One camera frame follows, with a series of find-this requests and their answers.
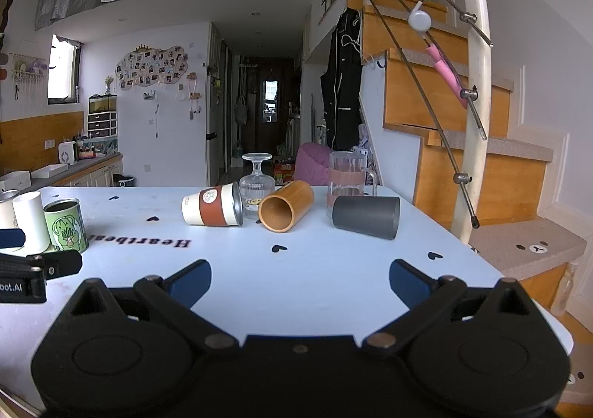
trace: trash can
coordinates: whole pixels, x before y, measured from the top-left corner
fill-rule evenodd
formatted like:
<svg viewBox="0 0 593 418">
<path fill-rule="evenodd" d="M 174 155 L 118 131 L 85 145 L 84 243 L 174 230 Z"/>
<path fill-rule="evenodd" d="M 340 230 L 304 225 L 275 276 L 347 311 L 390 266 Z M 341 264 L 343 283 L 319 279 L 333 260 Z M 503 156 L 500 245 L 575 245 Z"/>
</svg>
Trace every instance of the trash can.
<svg viewBox="0 0 593 418">
<path fill-rule="evenodd" d="M 114 187 L 135 187 L 135 181 L 136 179 L 130 175 L 122 175 L 120 173 L 113 174 Z"/>
</svg>

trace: wall molding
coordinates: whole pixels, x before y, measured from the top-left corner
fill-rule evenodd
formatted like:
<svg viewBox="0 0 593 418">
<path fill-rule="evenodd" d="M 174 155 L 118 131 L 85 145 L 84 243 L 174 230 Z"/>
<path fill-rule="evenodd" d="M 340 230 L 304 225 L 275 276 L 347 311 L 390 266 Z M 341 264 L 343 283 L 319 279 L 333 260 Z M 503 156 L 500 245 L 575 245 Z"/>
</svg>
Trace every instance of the wall molding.
<svg viewBox="0 0 593 418">
<path fill-rule="evenodd" d="M 553 161 L 546 166 L 537 214 L 587 240 L 585 252 L 578 260 L 574 287 L 566 309 L 589 331 L 593 331 L 593 302 L 581 293 L 585 277 L 593 273 L 593 217 L 559 202 L 570 133 L 542 129 L 525 123 L 526 73 L 526 67 L 523 65 L 515 76 L 515 87 L 511 92 L 509 105 L 508 137 L 548 147 L 554 151 Z"/>
</svg>

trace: white table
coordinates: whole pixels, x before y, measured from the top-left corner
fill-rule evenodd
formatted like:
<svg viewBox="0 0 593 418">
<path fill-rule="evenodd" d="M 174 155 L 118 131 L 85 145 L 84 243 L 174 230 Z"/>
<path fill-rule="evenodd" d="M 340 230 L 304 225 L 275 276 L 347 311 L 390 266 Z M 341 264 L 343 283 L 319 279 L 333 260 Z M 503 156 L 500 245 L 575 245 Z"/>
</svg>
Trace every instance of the white table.
<svg viewBox="0 0 593 418">
<path fill-rule="evenodd" d="M 206 259 L 212 284 L 192 309 L 241 343 L 247 334 L 352 334 L 360 344 L 408 310 L 389 284 L 389 266 L 396 258 L 433 278 L 455 275 L 469 286 L 493 286 L 502 276 L 404 199 L 397 237 L 384 240 L 334 228 L 325 216 L 326 187 L 314 190 L 311 211 L 291 231 L 276 234 L 249 219 L 242 228 L 186 225 L 182 198 L 197 188 L 41 189 L 44 205 L 80 199 L 87 235 L 95 237 L 82 255 L 81 272 L 47 282 L 45 304 L 0 305 L 0 385 L 43 409 L 29 370 L 31 357 L 86 278 L 131 286 L 143 276 L 166 278 Z M 379 187 L 379 195 L 396 194 Z M 147 222 L 153 216 L 159 220 Z M 185 247 L 186 239 L 191 242 Z M 275 244 L 288 249 L 273 253 Z M 443 259 L 429 260 L 429 251 Z M 570 353 L 568 331 L 544 315 Z"/>
</svg>

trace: dark gray cup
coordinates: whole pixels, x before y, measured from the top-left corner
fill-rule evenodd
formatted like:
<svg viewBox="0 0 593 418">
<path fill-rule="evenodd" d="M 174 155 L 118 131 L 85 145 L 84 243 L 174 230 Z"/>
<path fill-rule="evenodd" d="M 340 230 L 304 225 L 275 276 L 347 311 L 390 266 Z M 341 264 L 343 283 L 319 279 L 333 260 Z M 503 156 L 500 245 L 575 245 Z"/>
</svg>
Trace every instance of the dark gray cup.
<svg viewBox="0 0 593 418">
<path fill-rule="evenodd" d="M 338 196 L 331 219 L 340 229 L 395 239 L 400 223 L 400 198 Z"/>
</svg>

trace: wooden backsplash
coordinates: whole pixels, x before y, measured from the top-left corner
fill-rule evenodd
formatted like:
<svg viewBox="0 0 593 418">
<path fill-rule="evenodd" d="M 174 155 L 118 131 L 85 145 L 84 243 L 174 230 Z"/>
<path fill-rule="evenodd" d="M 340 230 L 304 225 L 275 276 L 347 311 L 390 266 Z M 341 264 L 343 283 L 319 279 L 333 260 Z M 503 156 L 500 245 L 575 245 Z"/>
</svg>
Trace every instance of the wooden backsplash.
<svg viewBox="0 0 593 418">
<path fill-rule="evenodd" d="M 58 163 L 58 144 L 77 135 L 83 119 L 83 112 L 69 112 L 0 122 L 0 175 Z M 51 139 L 56 146 L 45 150 L 45 141 Z"/>
</svg>

